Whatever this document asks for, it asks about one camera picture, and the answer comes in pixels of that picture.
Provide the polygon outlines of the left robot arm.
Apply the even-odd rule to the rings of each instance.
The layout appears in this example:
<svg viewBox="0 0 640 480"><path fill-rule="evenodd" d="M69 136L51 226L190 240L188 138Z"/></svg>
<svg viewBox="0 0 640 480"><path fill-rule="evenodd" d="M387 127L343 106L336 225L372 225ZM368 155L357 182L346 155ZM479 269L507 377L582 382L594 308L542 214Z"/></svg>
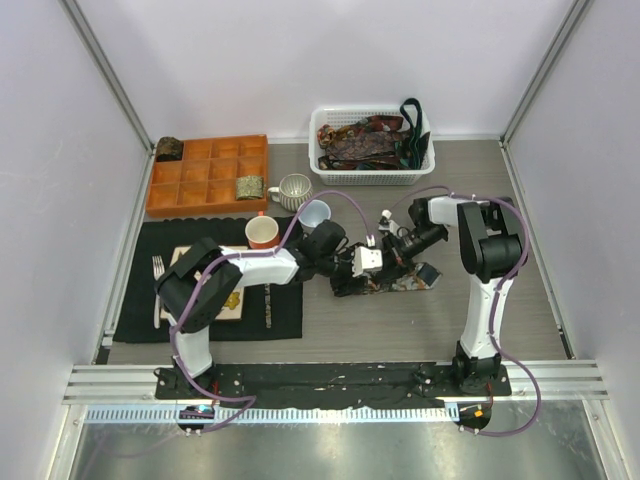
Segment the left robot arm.
<svg viewBox="0 0 640 480"><path fill-rule="evenodd" d="M331 280L362 280L364 249L372 242L341 250L345 232L325 221L311 234L285 246L237 251L202 238L155 280L160 306L171 316L172 367L157 371L159 398L220 398L214 391L210 329L233 291L255 286L286 286L316 275Z"/></svg>

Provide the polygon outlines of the orange grey floral tie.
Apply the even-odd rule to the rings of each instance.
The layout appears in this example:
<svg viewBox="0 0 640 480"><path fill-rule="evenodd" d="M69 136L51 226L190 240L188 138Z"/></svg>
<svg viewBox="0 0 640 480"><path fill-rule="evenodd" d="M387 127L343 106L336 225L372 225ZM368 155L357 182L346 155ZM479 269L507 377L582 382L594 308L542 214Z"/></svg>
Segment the orange grey floral tie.
<svg viewBox="0 0 640 480"><path fill-rule="evenodd" d="M441 279L442 273L433 265L423 262L404 276L387 283L369 281L364 290L366 295L431 290Z"/></svg>

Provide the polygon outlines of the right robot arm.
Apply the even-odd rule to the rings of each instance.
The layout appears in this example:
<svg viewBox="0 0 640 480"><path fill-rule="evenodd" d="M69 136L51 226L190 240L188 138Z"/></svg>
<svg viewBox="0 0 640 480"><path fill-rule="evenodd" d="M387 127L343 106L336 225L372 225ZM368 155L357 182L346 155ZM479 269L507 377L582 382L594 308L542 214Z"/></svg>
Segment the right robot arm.
<svg viewBox="0 0 640 480"><path fill-rule="evenodd" d="M526 263L530 247L522 215L509 197L450 194L414 200L409 216L414 228L400 234L391 213L382 214L381 243L369 239L355 248L353 276L386 287L416 274L414 258L446 241L449 231L456 230L470 290L467 319L450 375L460 393L484 393L500 380L502 361L507 358L499 340L502 317L514 277Z"/></svg>

